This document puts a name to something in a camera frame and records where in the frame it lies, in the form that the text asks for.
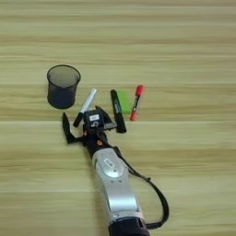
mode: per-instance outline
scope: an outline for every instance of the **black mesh pen holder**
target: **black mesh pen holder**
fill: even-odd
[[[80,73],[70,65],[57,65],[51,68],[48,78],[48,102],[57,109],[67,109],[76,101],[77,84]]]

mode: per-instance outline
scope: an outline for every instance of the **silver robot arm segment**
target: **silver robot arm segment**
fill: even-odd
[[[94,153],[93,166],[97,171],[100,191],[108,223],[119,218],[143,218],[140,205],[128,182],[128,169],[112,148]]]

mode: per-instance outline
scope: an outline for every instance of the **white label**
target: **white label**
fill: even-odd
[[[94,114],[89,117],[89,120],[91,122],[98,121],[99,119],[100,119],[100,116],[98,114]]]
[[[105,162],[110,168],[113,168],[113,167],[114,167],[114,163],[113,163],[110,159],[105,159],[104,162]]]

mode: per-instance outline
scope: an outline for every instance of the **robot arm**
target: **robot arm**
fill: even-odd
[[[140,205],[128,181],[128,169],[112,148],[92,157],[111,236],[145,235],[148,230]]]
[[[82,137],[70,132],[67,116],[63,115],[63,129],[68,144],[80,142],[88,149],[97,172],[100,192],[107,216],[110,236],[149,236],[148,229],[161,227],[169,217],[165,196],[149,178],[133,169],[119,150],[109,145],[105,130],[115,128],[109,115],[100,107],[84,113]],[[163,208],[160,222],[146,224],[140,205],[129,184],[129,171],[149,183],[159,196]]]

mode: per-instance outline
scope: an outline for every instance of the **black marker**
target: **black marker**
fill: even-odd
[[[113,112],[114,112],[114,119],[117,124],[116,131],[117,133],[125,133],[126,127],[124,123],[124,118],[122,115],[122,108],[120,101],[118,99],[118,95],[116,90],[111,90],[111,96],[112,96],[112,106],[113,106]]]

